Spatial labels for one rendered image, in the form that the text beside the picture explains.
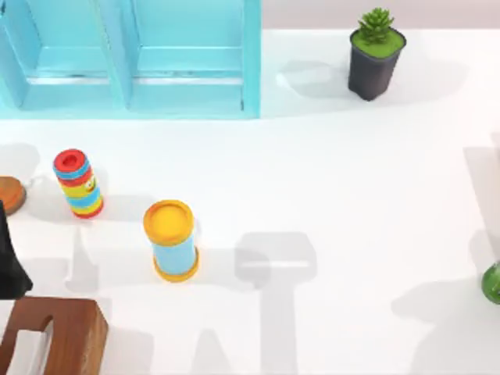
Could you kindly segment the light blue rack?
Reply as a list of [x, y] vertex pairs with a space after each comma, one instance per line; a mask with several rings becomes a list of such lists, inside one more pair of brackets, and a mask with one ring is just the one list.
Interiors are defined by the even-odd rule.
[[0, 119], [251, 119], [262, 0], [0, 0]]

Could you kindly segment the yellow and blue can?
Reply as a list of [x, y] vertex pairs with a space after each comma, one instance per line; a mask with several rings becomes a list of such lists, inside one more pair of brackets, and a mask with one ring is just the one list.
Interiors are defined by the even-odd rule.
[[162, 200], [144, 214], [143, 227], [153, 248], [153, 263], [161, 278], [173, 283], [195, 275], [199, 251], [195, 245], [195, 218], [179, 200]]

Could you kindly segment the striped stack of coloured rings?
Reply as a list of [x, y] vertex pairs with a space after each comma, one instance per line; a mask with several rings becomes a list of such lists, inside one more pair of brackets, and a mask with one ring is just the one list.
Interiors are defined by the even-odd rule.
[[82, 219], [97, 216], [104, 199], [88, 157], [70, 148], [54, 158], [52, 167], [72, 213]]

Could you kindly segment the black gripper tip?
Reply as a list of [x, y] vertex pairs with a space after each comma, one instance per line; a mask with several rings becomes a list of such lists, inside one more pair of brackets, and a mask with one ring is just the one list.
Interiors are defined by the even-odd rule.
[[11, 241], [7, 215], [0, 200], [0, 300], [18, 300], [33, 288], [33, 282], [21, 266]]

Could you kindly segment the brown wooden block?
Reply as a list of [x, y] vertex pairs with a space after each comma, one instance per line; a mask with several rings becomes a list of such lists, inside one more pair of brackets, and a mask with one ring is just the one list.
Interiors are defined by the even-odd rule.
[[109, 325], [95, 300], [24, 297], [11, 310], [0, 342], [0, 375], [7, 375], [18, 333], [43, 332], [51, 324], [52, 342], [42, 375], [98, 375]]

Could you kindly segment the green succulent plant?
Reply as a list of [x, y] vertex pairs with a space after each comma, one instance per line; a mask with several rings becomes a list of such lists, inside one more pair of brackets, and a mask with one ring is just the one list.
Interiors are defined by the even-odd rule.
[[377, 7], [364, 13], [359, 23], [359, 32], [367, 44], [381, 44], [387, 39], [394, 22], [389, 9]]

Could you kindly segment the round brown wooden coaster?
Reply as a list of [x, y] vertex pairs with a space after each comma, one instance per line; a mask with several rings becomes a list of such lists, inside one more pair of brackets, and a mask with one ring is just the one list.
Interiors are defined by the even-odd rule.
[[26, 189], [18, 179], [0, 176], [0, 201], [7, 215], [15, 213], [24, 204], [26, 197]]

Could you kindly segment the dark grey plant pot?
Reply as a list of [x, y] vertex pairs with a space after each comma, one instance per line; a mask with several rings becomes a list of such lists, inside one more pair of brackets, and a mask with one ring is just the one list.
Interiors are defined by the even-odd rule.
[[383, 45], [384, 56], [380, 53], [371, 55], [366, 48], [360, 48], [358, 30], [351, 32], [350, 66], [348, 73], [348, 89], [365, 101], [373, 101], [382, 95], [391, 82], [395, 66], [402, 49], [406, 46], [405, 36], [391, 28], [389, 42]]

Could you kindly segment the green bottle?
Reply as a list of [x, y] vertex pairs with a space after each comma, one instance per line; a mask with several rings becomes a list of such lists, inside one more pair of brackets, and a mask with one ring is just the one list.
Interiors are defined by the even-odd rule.
[[484, 272], [481, 290], [490, 302], [500, 305], [500, 261], [493, 263]]

